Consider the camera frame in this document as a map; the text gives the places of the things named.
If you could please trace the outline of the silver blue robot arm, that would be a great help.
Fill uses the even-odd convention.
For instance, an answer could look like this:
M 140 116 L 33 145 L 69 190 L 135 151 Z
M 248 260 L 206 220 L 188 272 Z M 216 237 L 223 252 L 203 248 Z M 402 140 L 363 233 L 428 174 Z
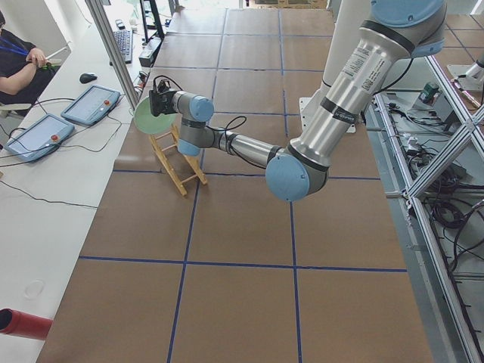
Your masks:
M 203 148 L 217 148 L 265 169 L 268 188 L 281 200 L 314 194 L 327 181 L 335 147 L 381 89 L 392 65 L 436 54 L 444 43 L 444 1 L 372 1 L 370 10 L 359 27 L 360 40 L 333 85 L 326 95 L 313 94 L 309 124 L 286 147 L 208 126 L 214 113 L 211 100 L 170 88 L 169 80 L 159 76 L 149 91 L 150 112 L 181 114 L 181 154 L 195 157 Z

